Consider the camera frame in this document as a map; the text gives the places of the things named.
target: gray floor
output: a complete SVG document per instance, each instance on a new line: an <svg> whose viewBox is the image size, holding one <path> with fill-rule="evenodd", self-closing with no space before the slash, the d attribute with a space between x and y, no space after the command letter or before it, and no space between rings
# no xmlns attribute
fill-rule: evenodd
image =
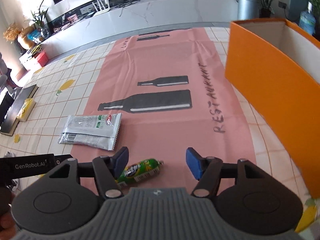
<svg viewBox="0 0 320 240"><path fill-rule="evenodd" d="M229 27L230 23L210 23L210 22L204 22L204 23L184 23L184 24L171 24L171 25L164 25L164 26L157 26L157 27L150 27L145 28L141 30L135 30L127 33L121 33L114 36L106 37L98 41L90 42L86 45L80 46L78 48L69 50L63 54L60 54L48 61L47 64L50 64L54 61L60 60L64 57L68 57L72 54L75 54L77 52L93 48L95 46L99 46L111 41L117 41L119 39L127 38L129 36L139 35L139 34L148 34L152 32L161 32L161 31L170 31L170 30L181 30L181 29L189 29L189 28L197 28L197 27Z"/></svg>

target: metal trash bin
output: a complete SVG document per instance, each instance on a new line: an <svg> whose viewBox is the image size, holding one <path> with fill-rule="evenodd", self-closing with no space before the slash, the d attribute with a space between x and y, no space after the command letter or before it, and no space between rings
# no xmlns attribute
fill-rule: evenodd
<svg viewBox="0 0 320 240"><path fill-rule="evenodd" d="M259 18L260 0L237 0L238 20Z"/></svg>

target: green wrapper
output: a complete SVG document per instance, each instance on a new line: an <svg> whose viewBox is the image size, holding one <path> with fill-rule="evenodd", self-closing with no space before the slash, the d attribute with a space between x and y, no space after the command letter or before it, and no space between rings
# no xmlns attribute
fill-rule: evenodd
<svg viewBox="0 0 320 240"><path fill-rule="evenodd" d="M119 187L127 187L130 184L140 182L149 177L155 176L160 172L160 165L163 161L147 159L133 164L124 169L120 177L116 180Z"/></svg>

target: red oval logo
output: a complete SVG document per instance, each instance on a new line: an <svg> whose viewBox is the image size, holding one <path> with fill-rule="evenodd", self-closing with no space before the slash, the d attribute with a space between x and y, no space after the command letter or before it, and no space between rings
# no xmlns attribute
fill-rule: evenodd
<svg viewBox="0 0 320 240"><path fill-rule="evenodd" d="M112 115L111 114L109 114L108 116L107 116L107 118L106 118L106 124L111 124L111 120L112 120Z"/></svg>

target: pink table runner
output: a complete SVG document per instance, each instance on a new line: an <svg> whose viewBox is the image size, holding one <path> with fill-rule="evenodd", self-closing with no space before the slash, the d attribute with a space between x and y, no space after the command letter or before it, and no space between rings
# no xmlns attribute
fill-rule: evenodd
<svg viewBox="0 0 320 240"><path fill-rule="evenodd" d="M137 96L104 104L132 95ZM107 109L98 111L99 107ZM148 158L164 161L160 175L141 187L186 187L190 192L197 181L185 162L188 147L228 163L239 158L255 163L249 126L224 77L214 42L203 28L117 41L106 56L84 115L119 112L123 117L115 151L127 146L129 164ZM71 154L79 162L89 162L113 152L74 145ZM92 179L81 183L95 188ZM231 183L222 183L220 190Z"/></svg>

